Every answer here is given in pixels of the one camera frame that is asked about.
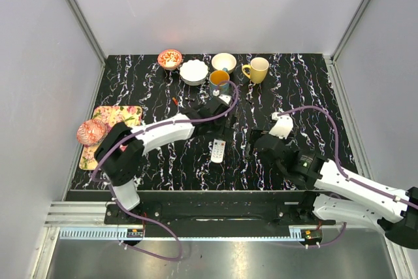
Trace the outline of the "red patterned bowl on tray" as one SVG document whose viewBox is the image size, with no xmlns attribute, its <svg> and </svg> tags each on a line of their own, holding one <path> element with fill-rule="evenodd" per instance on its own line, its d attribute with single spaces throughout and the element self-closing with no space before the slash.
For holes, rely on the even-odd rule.
<svg viewBox="0 0 418 279">
<path fill-rule="evenodd" d="M 76 133 L 78 142 L 84 146 L 93 146 L 102 141 L 107 134 L 104 122 L 91 119 L 82 123 Z"/>
</svg>

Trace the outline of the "orange floral small bowl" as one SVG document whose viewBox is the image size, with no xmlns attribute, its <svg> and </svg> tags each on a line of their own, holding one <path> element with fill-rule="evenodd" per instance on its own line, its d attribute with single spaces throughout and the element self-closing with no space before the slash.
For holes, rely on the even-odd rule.
<svg viewBox="0 0 418 279">
<path fill-rule="evenodd" d="M 168 49 L 158 55 L 158 64 L 166 70 L 175 70 L 183 60 L 182 54 L 175 49 Z"/>
</svg>

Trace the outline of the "white scalloped bowl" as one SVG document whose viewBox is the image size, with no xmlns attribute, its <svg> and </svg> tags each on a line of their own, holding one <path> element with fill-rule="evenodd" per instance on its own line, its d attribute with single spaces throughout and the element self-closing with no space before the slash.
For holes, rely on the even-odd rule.
<svg viewBox="0 0 418 279">
<path fill-rule="evenodd" d="M 189 86 L 203 84 L 208 76 L 208 66 L 203 61 L 189 60 L 180 67 L 180 78 Z"/>
</svg>

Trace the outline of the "blue mug orange inside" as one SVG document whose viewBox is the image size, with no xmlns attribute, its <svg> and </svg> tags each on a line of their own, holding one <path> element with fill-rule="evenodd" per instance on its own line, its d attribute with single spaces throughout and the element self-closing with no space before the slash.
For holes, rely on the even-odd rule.
<svg viewBox="0 0 418 279">
<path fill-rule="evenodd" d="M 229 79 L 230 79 L 230 76 L 227 71 L 224 71 L 224 70 L 213 71 L 209 76 L 210 95 L 213 96 L 213 92 L 217 87 L 219 88 L 220 95 L 228 94 Z"/>
</svg>

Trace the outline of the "yellow mug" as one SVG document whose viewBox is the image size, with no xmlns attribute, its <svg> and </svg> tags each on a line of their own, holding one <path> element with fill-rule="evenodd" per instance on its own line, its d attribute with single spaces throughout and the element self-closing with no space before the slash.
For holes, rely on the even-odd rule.
<svg viewBox="0 0 418 279">
<path fill-rule="evenodd" d="M 269 62 L 263 57 L 253 58 L 249 64 L 242 66 L 242 73 L 254 84 L 260 84 L 269 70 Z"/>
</svg>

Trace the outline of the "floral rectangular tray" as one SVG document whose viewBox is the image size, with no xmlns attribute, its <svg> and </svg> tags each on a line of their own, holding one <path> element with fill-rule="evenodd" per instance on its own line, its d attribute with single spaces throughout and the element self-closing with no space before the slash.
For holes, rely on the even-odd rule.
<svg viewBox="0 0 418 279">
<path fill-rule="evenodd" d="M 84 146 L 79 160 L 79 168 L 86 171 L 92 171 L 97 166 L 97 160 L 95 158 L 96 151 L 102 144 L 107 143 L 106 137 L 110 135 L 110 138 L 115 138 L 112 134 L 112 129 L 118 123 L 124 123 L 127 127 L 139 126 L 142 119 L 142 107 L 127 105 L 127 106 L 99 106 L 93 111 L 92 119 L 101 120 L 107 127 L 107 134 L 96 145 Z"/>
</svg>

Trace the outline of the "cream round bowl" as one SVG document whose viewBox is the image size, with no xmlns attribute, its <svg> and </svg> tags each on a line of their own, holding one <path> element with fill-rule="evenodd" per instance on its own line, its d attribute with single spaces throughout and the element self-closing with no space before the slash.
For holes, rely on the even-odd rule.
<svg viewBox="0 0 418 279">
<path fill-rule="evenodd" d="M 231 74 L 236 69 L 236 58 L 229 53 L 219 53 L 212 58 L 211 64 L 214 70 L 226 69 Z"/>
</svg>

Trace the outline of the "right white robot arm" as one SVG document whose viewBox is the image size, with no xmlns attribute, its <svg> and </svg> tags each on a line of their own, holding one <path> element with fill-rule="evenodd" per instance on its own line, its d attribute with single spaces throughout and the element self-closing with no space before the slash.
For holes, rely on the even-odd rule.
<svg viewBox="0 0 418 279">
<path fill-rule="evenodd" d="M 353 223 L 376 230 L 399 246 L 417 249 L 416 187 L 385 186 L 321 154 L 292 149 L 285 139 L 264 130 L 251 131 L 247 151 L 306 192 L 297 208 L 302 223 L 317 219 Z"/>
</svg>

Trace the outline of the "white remote control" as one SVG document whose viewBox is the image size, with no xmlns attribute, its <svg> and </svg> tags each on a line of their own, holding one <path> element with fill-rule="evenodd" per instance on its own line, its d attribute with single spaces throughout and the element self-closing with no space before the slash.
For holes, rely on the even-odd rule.
<svg viewBox="0 0 418 279">
<path fill-rule="evenodd" d="M 224 140 L 215 139 L 212 145 L 211 162 L 221 163 L 225 153 L 226 142 Z"/>
</svg>

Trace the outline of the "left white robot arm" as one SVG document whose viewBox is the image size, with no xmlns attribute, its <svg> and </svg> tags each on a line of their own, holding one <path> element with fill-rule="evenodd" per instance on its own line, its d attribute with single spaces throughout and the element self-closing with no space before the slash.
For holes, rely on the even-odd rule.
<svg viewBox="0 0 418 279">
<path fill-rule="evenodd" d="M 124 122 L 115 124 L 96 149 L 94 158 L 121 205 L 119 217 L 130 224 L 141 217 L 140 197 L 133 179 L 144 155 L 169 143 L 222 132 L 233 105 L 230 96 L 220 95 L 204 105 L 183 108 L 161 122 L 140 127 L 128 127 Z"/>
</svg>

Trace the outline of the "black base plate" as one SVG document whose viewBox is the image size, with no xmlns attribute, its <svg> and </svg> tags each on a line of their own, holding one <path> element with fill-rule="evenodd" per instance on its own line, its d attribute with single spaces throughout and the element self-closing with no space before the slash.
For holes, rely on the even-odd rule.
<svg viewBox="0 0 418 279">
<path fill-rule="evenodd" d="M 314 191 L 141 191 L 140 204 L 124 213 L 107 191 L 70 191 L 66 203 L 99 206 L 99 223 L 129 228 L 139 240 L 278 240 L 296 228 L 340 226 L 316 218 Z"/>
</svg>

